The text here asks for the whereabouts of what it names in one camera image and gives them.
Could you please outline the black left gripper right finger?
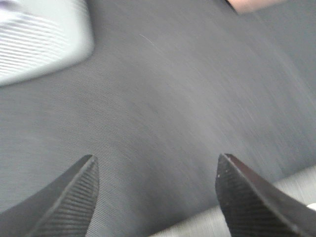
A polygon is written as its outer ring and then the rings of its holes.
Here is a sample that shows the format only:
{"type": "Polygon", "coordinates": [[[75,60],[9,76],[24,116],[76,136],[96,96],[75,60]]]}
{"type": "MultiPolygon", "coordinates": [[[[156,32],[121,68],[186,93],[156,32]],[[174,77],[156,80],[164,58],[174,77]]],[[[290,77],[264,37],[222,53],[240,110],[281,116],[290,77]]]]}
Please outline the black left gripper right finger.
{"type": "Polygon", "coordinates": [[[316,212],[231,154],[218,158],[216,196],[233,237],[314,237],[316,212]]]}

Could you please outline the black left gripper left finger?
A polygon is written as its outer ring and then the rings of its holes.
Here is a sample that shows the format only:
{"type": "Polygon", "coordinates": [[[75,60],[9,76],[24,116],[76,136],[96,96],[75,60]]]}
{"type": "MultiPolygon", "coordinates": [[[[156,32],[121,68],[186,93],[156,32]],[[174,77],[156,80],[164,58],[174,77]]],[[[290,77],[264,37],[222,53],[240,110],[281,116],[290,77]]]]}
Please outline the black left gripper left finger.
{"type": "Polygon", "coordinates": [[[98,193],[98,159],[85,155],[46,187],[2,212],[0,235],[84,237],[98,193]]]}

